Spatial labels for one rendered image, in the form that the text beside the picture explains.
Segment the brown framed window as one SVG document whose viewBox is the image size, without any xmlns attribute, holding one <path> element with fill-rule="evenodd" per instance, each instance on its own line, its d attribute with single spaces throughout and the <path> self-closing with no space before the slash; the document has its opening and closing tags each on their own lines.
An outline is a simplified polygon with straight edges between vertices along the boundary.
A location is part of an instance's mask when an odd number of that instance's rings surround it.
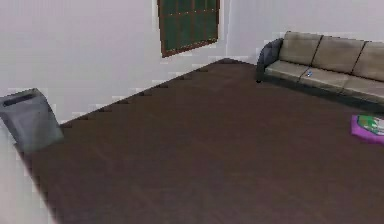
<svg viewBox="0 0 384 224">
<path fill-rule="evenodd" d="M 219 39 L 220 0 L 157 0 L 163 58 Z"/>
</svg>

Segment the grey bin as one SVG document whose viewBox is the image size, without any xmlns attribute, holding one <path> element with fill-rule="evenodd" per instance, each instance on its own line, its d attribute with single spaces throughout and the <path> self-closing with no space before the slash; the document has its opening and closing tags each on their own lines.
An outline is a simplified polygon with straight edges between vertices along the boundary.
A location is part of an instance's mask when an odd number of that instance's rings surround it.
<svg viewBox="0 0 384 224">
<path fill-rule="evenodd" d="M 0 97 L 0 118 L 24 153 L 40 150 L 63 138 L 52 108 L 37 88 Z"/>
</svg>

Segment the purple and green backpack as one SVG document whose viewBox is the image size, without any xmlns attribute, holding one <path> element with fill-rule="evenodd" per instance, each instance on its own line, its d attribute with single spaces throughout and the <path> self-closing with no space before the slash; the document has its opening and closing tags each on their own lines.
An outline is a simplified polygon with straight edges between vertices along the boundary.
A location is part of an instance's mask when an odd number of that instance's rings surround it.
<svg viewBox="0 0 384 224">
<path fill-rule="evenodd" d="M 353 115 L 351 134 L 369 143 L 384 145 L 384 119 L 369 115 Z"/>
</svg>

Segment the beige sofa with dark frame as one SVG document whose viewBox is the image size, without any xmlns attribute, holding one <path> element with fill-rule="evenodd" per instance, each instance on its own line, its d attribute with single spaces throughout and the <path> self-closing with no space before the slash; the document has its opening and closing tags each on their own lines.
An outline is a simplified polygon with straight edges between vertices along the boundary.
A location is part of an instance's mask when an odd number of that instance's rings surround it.
<svg viewBox="0 0 384 224">
<path fill-rule="evenodd" d="M 384 42 L 288 31 L 260 51 L 255 80 L 268 78 L 361 101 L 384 114 Z"/>
</svg>

